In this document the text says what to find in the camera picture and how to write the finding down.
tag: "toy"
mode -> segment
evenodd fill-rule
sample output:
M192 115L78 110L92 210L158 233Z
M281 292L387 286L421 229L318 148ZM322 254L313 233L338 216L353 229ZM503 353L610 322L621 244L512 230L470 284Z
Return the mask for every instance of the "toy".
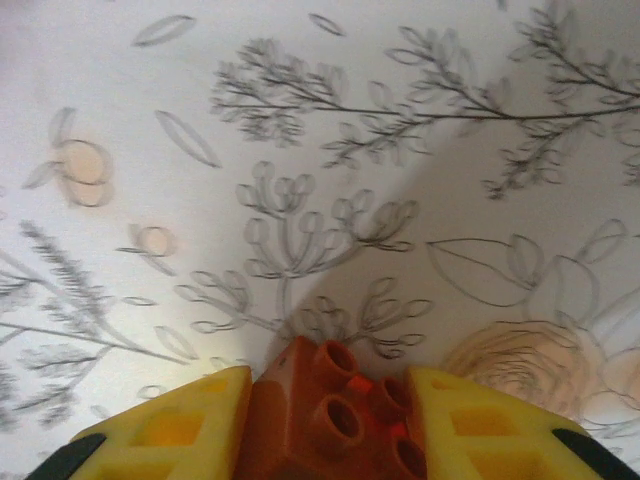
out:
M426 367L374 382L296 338L80 432L27 480L639 480L580 426Z

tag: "orange lego brick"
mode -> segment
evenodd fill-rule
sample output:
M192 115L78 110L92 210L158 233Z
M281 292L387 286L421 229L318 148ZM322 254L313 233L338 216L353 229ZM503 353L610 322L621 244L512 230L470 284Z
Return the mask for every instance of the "orange lego brick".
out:
M426 479L395 379L358 373L342 344L296 338L253 385L234 480Z

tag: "yellow plastic part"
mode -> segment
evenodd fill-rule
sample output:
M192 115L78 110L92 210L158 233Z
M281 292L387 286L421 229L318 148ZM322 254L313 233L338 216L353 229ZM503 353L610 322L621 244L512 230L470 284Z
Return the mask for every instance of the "yellow plastic part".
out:
M447 373L409 367L409 430L429 480L601 480L551 433L576 423Z
M107 440L72 480L231 480L251 394L249 367L172 390L80 432Z

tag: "branch drawing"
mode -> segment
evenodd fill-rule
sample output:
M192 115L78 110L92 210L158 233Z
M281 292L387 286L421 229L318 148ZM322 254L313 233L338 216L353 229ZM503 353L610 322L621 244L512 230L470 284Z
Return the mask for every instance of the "branch drawing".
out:
M385 158L405 163L411 152L429 154L429 137L443 121L460 124L460 135L470 135L490 123L509 123L520 130L523 141L503 148L504 169L498 180L485 180L489 198L504 199L509 192L533 185L562 184L564 165L586 134L607 136L610 121L616 142L640 146L640 74L635 63L607 51L602 61L587 58L576 46L576 12L550 2L544 10L531 9L530 23L515 27L526 44L510 55L514 62L531 58L546 63L545 90L549 109L539 113L508 110L516 92L504 77L477 85L470 51L460 45L457 33L448 29L425 33L407 26L399 28L405 45L386 51L394 62L416 73L402 100L389 86L370 81L372 105L348 106L345 70L318 64L311 68L303 59L286 54L272 39L249 41L239 52L239 63L222 62L212 97L212 111L224 122L240 125L252 141L274 141L279 147L300 144L305 133L303 117L313 112L357 115L358 123L339 123L340 138L322 148L332 152L327 168L358 168L359 157L374 163ZM578 94L591 94L597 108L575 110ZM435 111L429 106L437 105ZM640 175L636 153L625 160L627 184Z
M276 317L265 319L252 313L251 289L243 274L227 271L218 276L194 271L191 274L193 283L177 285L175 292L189 302L209 305L228 318L226 322L194 322L192 327L200 333L234 330L248 323L284 336L291 335L295 331L290 324L295 322L292 320L291 288L296 280L343 264L367 248L397 253L413 249L411 243L397 237L417 215L415 202L385 203L373 211L371 225L367 227L363 217L372 212L374 195L370 190L361 190L350 199L340 198L334 202L331 215L335 224L327 228L323 214L305 211L307 200L315 189L313 176L302 174L295 179L281 177L275 181L274 176L273 164L259 162L253 169L254 184L238 185L236 194L241 205L260 215L251 218L244 231L244 238L254 252L254 257L245 262L245 272L250 277L276 283ZM377 334L407 318L426 314L430 303L409 302L399 307L400 310L393 309L383 315L376 310L378 300L390 292L395 281L383 279L380 282L380 285L374 282L377 287L372 285L367 297L370 303L363 306L358 332L349 341L366 340L376 353L397 358L401 356L402 347L414 346L422 341L422 337L408 334L395 340L383 340ZM319 309L320 315L331 316L327 312L338 311L330 306L330 299L321 302L324 307ZM305 311L302 315L314 314ZM340 336L344 331L334 333Z
M109 323L111 297L105 295L104 287L91 281L81 262L72 260L57 246L55 238L33 223L22 222L21 228L33 243L33 251L51 266L55 281L0 250L0 261L12 270L0 271L0 327L8 331L0 337L0 349L32 334L39 338L46 335L55 343L22 349L16 359L17 365L43 382L38 391L26 397L19 395L18 377L0 363L0 428L8 430L17 424L17 415L35 411L42 411L39 422L43 427L64 422L79 400L78 385L112 352L129 352L178 365L198 359L189 341L168 326L156 326L155 333L170 354L150 350L128 338ZM139 297L131 298L141 304ZM40 302L38 310L46 315L42 323L23 325L4 317L36 300Z
M411 300L403 304L396 298L387 298L397 284L396 278L384 277L369 285L356 313L354 332L349 331L349 313L324 296L315 299L314 308L304 308L298 315L294 315L286 331L291 338L304 332L318 343L329 339L339 340L346 345L365 341L382 358L402 358L406 354L406 348L422 344L426 340L425 335L403 333L389 339L385 337L384 331L411 318L426 316L434 305L430 300Z
M49 125L49 142L56 159L35 168L22 185L33 190L56 179L69 206L101 207L113 196L113 161L102 146L71 137L76 109L59 110Z

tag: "lego stud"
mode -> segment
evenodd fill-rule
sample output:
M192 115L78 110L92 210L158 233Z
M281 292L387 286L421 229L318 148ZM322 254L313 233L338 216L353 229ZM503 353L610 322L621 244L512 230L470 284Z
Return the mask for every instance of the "lego stud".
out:
M313 356L313 372L329 391L342 390L358 372L353 354L340 342L329 340Z
M378 456L376 480L423 480L427 478L424 452L406 437L394 437L391 449Z
M339 457L360 444L364 429L360 417L342 397L329 394L311 416L312 442L319 452Z
M402 383L387 377L376 382L367 394L369 408L382 423L403 421L411 409L411 400Z

